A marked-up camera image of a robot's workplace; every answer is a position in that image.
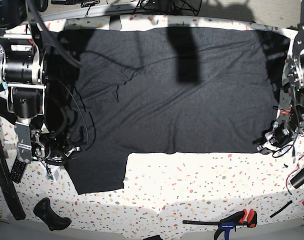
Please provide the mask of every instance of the t-shirt hem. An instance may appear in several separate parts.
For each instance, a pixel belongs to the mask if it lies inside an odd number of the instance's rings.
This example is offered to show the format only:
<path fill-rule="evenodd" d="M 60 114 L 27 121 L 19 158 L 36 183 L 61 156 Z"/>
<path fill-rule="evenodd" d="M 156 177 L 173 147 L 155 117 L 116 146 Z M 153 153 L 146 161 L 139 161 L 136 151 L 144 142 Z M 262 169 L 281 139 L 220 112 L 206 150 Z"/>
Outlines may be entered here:
<path fill-rule="evenodd" d="M 100 193 L 114 191 L 118 189 L 123 189 L 124 183 L 114 183 L 114 184 L 104 184 L 104 185 L 82 185 L 81 189 L 76 188 L 76 191 L 79 195 L 81 194 L 91 194 L 91 193 Z"/>

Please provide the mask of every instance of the blue clamp part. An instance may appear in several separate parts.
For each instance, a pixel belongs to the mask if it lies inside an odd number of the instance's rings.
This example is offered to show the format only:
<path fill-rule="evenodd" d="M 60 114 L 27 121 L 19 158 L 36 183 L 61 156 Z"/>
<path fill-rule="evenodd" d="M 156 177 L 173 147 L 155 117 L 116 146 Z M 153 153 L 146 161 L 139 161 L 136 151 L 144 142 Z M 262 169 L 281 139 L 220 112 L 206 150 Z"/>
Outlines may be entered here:
<path fill-rule="evenodd" d="M 219 225 L 219 229 L 223 230 L 225 233 L 225 240 L 230 239 L 230 230 L 236 228 L 235 222 L 225 222 Z"/>

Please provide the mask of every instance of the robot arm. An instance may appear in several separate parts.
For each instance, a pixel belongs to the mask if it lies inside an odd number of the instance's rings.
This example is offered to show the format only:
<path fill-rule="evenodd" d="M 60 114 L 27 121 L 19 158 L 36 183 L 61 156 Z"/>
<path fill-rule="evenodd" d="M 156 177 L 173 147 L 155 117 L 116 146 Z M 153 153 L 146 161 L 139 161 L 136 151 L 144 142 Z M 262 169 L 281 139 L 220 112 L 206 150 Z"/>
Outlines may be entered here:
<path fill-rule="evenodd" d="M 301 3 L 301 22 L 293 45 L 293 55 L 289 58 L 287 88 L 292 97 L 289 119 L 286 122 L 273 123 L 269 132 L 265 133 L 258 151 L 280 153 L 281 157 L 294 146 L 299 134 L 304 134 L 304 0 Z"/>
<path fill-rule="evenodd" d="M 33 9 L 34 12 L 37 11 L 31 4 L 31 0 L 0 0 L 0 44 L 4 48 L 0 72 L 3 83 L 0 84 L 0 90 L 8 89 L 6 108 L 9 113 L 17 117 L 15 122 L 15 131 L 18 136 L 16 161 L 22 163 L 39 161 L 44 166 L 47 164 L 59 166 L 65 164 L 73 151 L 79 151 L 79 147 L 71 146 L 67 139 L 63 144 L 59 144 L 55 134 L 46 134 L 41 130 L 44 124 L 45 95 L 48 84 L 47 54 L 37 26 L 39 19 L 35 19 L 35 14 L 31 12 Z M 8 34 L 5 32 L 20 25 L 26 19 L 30 33 Z M 30 50 L 14 51 L 11 48 L 12 45 L 27 45 L 30 46 Z"/>

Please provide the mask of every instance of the red clamp handle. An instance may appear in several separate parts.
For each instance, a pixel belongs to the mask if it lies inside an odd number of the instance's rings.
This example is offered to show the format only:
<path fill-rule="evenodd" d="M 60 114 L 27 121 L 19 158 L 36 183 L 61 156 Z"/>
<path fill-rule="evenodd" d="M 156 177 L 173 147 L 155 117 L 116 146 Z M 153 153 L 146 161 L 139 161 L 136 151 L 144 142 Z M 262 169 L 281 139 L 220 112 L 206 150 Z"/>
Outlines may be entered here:
<path fill-rule="evenodd" d="M 247 216 L 247 227 L 254 228 L 257 225 L 257 212 L 253 209 L 250 210 Z"/>
<path fill-rule="evenodd" d="M 240 222 L 239 222 L 240 224 L 242 224 L 245 221 L 245 218 L 247 216 L 247 210 L 243 209 L 243 212 L 244 212 L 244 216 L 243 216 L 243 218 L 240 219 Z"/>

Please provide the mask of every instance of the black hose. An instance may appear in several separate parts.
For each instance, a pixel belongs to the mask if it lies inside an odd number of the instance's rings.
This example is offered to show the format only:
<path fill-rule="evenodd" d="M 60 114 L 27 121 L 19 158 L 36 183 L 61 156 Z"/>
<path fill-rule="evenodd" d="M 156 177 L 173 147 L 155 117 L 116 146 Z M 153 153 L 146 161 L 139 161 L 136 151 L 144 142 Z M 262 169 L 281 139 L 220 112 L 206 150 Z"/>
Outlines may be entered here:
<path fill-rule="evenodd" d="M 38 14 L 37 9 L 36 9 L 36 7 L 34 5 L 34 0 L 26 0 L 26 3 L 28 5 L 29 10 L 31 11 L 31 14 L 33 15 L 33 17 L 35 18 L 35 20 L 37 21 L 37 23 L 40 24 L 40 26 L 41 26 L 41 28 L 43 30 L 44 36 L 48 39 L 48 41 L 51 43 L 51 45 L 55 47 L 55 49 L 57 50 L 57 52 L 69 64 L 71 64 L 73 67 L 79 69 L 80 66 L 81 66 L 81 63 L 66 52 L 66 50 L 60 44 L 60 42 L 55 37 L 52 36 L 52 34 L 50 33 L 50 31 L 45 26 L 42 18 Z"/>
<path fill-rule="evenodd" d="M 292 204 L 293 203 L 293 201 L 292 200 L 290 200 L 288 203 L 286 203 L 286 205 L 285 206 L 283 206 L 281 209 L 279 209 L 277 212 L 275 212 L 275 213 L 273 213 L 272 215 L 271 215 L 271 218 L 273 218 L 273 217 L 275 217 L 277 214 L 279 214 L 281 211 L 283 211 L 285 208 L 287 208 L 290 204 Z"/>
<path fill-rule="evenodd" d="M 304 168 L 291 179 L 291 184 L 296 189 L 304 184 Z"/>

